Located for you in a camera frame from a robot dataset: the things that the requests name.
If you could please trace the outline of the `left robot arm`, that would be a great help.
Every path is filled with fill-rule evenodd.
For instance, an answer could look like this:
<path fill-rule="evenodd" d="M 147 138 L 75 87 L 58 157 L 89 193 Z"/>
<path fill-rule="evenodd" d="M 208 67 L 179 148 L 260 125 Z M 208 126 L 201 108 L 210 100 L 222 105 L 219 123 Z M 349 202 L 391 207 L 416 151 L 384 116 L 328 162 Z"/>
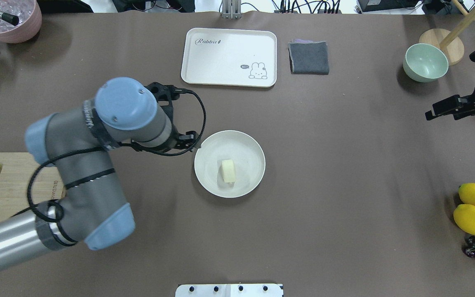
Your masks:
<path fill-rule="evenodd" d="M 0 271 L 83 241 L 101 250 L 135 228 L 109 152 L 131 147 L 179 156 L 202 133 L 173 124 L 173 101 L 192 90 L 129 77 L 105 82 L 81 107 L 53 113 L 25 132 L 38 163 L 26 188 L 28 207 L 0 222 Z"/>

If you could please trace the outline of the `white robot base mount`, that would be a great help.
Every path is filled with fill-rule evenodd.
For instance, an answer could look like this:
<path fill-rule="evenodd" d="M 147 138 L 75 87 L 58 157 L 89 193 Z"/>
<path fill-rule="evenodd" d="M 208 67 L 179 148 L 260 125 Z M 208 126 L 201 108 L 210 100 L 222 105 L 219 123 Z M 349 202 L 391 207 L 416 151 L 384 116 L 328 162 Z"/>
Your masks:
<path fill-rule="evenodd" d="M 182 284 L 176 297 L 283 297 L 282 284 L 276 283 L 226 283 Z"/>

